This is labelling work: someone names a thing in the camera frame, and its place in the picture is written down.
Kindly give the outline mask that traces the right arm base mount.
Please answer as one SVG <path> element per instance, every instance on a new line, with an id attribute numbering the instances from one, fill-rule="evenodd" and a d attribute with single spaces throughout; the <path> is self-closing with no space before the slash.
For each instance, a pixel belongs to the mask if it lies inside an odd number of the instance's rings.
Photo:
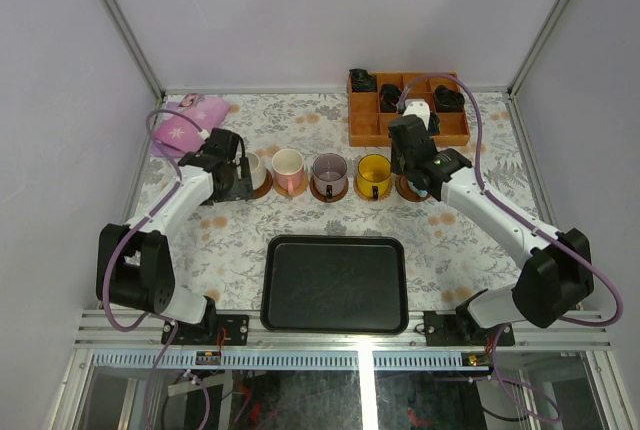
<path id="1" fill-rule="evenodd" d="M 423 312 L 426 344 L 430 347 L 486 347 L 495 340 L 500 325 L 484 329 L 455 313 Z"/>

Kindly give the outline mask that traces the yellow mug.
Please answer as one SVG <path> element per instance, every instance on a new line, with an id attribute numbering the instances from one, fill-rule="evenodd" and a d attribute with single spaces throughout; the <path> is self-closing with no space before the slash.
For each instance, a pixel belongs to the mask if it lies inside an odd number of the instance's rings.
<path id="1" fill-rule="evenodd" d="M 366 155 L 360 159 L 357 166 L 357 179 L 370 182 L 382 182 L 392 177 L 391 162 L 379 154 Z"/>

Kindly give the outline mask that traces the purple mug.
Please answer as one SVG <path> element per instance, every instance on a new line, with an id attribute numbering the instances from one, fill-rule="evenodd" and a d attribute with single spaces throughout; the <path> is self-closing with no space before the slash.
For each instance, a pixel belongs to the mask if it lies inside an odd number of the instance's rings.
<path id="1" fill-rule="evenodd" d="M 311 171 L 315 189 L 327 200 L 334 199 L 347 188 L 347 162 L 338 154 L 318 156 Z"/>

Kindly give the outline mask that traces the cream white mug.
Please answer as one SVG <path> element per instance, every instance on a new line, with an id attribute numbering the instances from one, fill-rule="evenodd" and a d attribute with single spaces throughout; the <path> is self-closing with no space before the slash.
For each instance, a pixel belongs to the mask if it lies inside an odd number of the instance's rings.
<path id="1" fill-rule="evenodd" d="M 248 152 L 246 157 L 249 162 L 252 188 L 258 190 L 266 180 L 266 167 L 261 157 L 253 152 Z"/>

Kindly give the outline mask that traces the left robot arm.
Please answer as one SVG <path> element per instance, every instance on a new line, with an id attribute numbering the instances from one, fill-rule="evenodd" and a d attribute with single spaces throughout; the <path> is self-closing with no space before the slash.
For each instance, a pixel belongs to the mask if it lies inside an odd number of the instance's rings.
<path id="1" fill-rule="evenodd" d="M 102 229 L 96 295 L 120 331 L 138 324 L 119 323 L 113 304 L 179 322 L 188 337 L 204 345 L 218 335 L 215 302 L 176 283 L 170 243 L 199 206 L 253 198 L 249 159 L 239 134 L 215 129 L 174 169 L 176 176 L 145 214 Z"/>

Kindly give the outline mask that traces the pink mug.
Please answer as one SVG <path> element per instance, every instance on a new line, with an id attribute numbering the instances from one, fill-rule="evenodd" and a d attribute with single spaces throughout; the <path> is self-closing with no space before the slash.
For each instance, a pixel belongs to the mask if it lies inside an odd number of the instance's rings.
<path id="1" fill-rule="evenodd" d="M 278 186 L 293 196 L 304 181 L 302 155 L 293 149 L 281 149 L 272 157 L 272 169 Z"/>

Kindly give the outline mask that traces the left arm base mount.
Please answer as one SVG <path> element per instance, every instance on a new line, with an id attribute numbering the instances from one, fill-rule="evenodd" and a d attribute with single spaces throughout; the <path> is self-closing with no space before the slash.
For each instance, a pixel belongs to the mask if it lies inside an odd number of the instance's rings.
<path id="1" fill-rule="evenodd" d="M 171 345 L 236 347 L 248 340 L 250 318 L 246 314 L 217 315 L 212 325 L 178 323 Z"/>

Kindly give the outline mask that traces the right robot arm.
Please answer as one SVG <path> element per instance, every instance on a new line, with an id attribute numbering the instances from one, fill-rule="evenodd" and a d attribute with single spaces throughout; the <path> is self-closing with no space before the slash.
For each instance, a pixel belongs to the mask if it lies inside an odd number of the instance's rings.
<path id="1" fill-rule="evenodd" d="M 469 159 L 454 149 L 437 149 L 419 117 L 397 118 L 388 132 L 393 171 L 472 220 L 520 271 L 514 284 L 481 291 L 457 308 L 455 328 L 463 342 L 478 344 L 503 323 L 547 328 L 593 292 L 590 244 L 583 233 L 561 232 L 500 199 Z"/>

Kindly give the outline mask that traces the woven rattan coaster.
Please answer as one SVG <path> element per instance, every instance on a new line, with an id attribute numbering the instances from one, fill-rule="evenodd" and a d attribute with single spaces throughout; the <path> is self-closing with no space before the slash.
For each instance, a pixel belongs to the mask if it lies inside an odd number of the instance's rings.
<path id="1" fill-rule="evenodd" d="M 370 182 L 364 179 L 355 181 L 355 192 L 363 200 L 377 202 L 386 199 L 392 192 L 391 180 L 382 182 Z"/>
<path id="2" fill-rule="evenodd" d="M 285 198 L 294 198 L 294 197 L 298 197 L 298 196 L 302 195 L 303 193 L 305 193 L 307 191 L 308 185 L 309 185 L 309 178 L 308 178 L 308 175 L 306 173 L 303 174 L 303 178 L 302 178 L 301 184 L 297 188 L 294 189 L 294 192 L 292 194 L 290 194 L 286 188 L 282 187 L 277 180 L 273 181 L 274 190 L 279 195 L 281 195 L 281 196 L 283 196 Z"/>

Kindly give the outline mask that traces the blue mug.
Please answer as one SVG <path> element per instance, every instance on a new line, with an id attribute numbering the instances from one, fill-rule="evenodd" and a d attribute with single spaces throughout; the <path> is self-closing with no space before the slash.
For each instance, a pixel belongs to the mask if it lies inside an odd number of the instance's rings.
<path id="1" fill-rule="evenodd" d="M 429 192 L 427 190 L 421 190 L 417 188 L 412 182 L 408 181 L 408 186 L 412 192 L 418 195 L 420 198 L 427 198 L 429 196 Z"/>

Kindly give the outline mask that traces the dark brown wooden coaster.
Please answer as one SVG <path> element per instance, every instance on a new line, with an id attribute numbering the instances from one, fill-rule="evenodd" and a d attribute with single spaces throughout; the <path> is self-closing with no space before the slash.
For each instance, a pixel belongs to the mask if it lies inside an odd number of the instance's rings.
<path id="1" fill-rule="evenodd" d="M 429 193 L 419 194 L 412 189 L 410 182 L 404 175 L 397 175 L 395 180 L 396 190 L 399 195 L 410 202 L 424 202 L 430 198 Z"/>
<path id="2" fill-rule="evenodd" d="M 349 181 L 346 181 L 345 187 L 344 189 L 337 195 L 334 195 L 332 198 L 328 198 L 326 195 L 322 194 L 318 188 L 316 187 L 316 184 L 313 180 L 310 181 L 309 184 L 309 189 L 311 191 L 311 194 L 320 202 L 323 203 L 336 203 L 338 201 L 340 201 L 341 199 L 343 199 L 348 191 L 349 191 Z"/>
<path id="3" fill-rule="evenodd" d="M 269 170 L 266 171 L 266 177 L 263 184 L 253 191 L 253 198 L 260 199 L 266 196 L 273 186 L 273 177 Z"/>

